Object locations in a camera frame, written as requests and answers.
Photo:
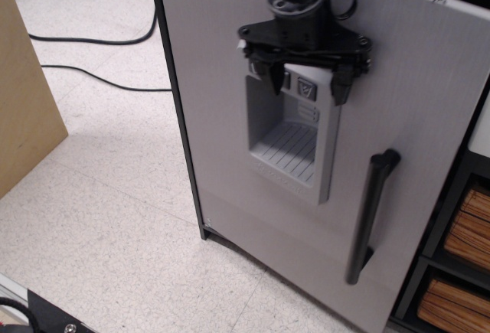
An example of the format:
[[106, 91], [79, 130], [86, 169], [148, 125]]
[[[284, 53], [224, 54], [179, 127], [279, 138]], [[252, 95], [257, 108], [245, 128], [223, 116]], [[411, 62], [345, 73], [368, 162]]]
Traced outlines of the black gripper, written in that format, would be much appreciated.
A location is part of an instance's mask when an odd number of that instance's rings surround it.
[[335, 105], [346, 104], [354, 76], [371, 67], [370, 39], [341, 26], [330, 0], [267, 0], [267, 4], [272, 20], [238, 29], [252, 72], [278, 96], [286, 64], [331, 69]]

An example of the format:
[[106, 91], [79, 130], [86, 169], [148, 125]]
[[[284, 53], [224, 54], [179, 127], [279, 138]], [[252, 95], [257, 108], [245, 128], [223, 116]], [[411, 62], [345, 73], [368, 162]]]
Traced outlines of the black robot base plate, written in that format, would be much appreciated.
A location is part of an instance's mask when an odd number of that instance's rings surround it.
[[42, 332], [75, 332], [94, 333], [95, 331], [66, 313], [64, 310], [50, 303], [30, 289], [27, 291], [28, 308], [38, 320]]

